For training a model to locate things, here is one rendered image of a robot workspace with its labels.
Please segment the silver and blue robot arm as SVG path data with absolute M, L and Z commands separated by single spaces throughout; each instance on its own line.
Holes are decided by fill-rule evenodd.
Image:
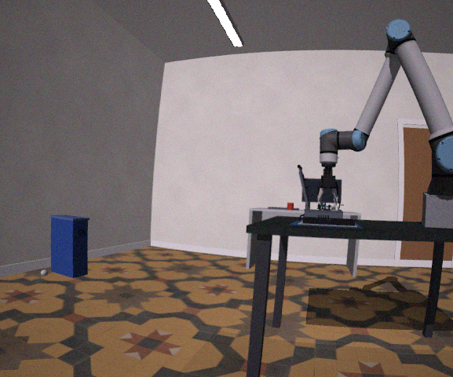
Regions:
M 361 152 L 366 148 L 370 133 L 402 66 L 430 132 L 432 179 L 427 194 L 453 196 L 453 174 L 450 174 L 453 173 L 453 122 L 447 106 L 411 32 L 410 24 L 406 20 L 393 20 L 387 25 L 385 34 L 388 39 L 385 62 L 356 127 L 353 131 L 322 130 L 320 163 L 338 163 L 338 150 Z

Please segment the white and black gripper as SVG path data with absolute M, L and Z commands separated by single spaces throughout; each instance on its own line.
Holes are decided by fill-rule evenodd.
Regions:
M 324 194 L 323 188 L 331 188 L 331 189 L 333 188 L 332 194 L 334 196 L 334 207 L 336 209 L 337 202 L 338 202 L 339 188 L 338 188 L 337 182 L 334 182 L 335 176 L 332 176 L 332 165 L 336 166 L 335 163 L 322 163 L 322 167 L 325 167 L 325 175 L 321 175 L 321 181 L 317 187 L 318 204 L 320 204 L 320 206 L 321 206 L 322 195 Z M 321 193 L 323 193 L 323 194 L 321 195 Z M 335 201 L 335 198 L 336 198 L 336 201 Z

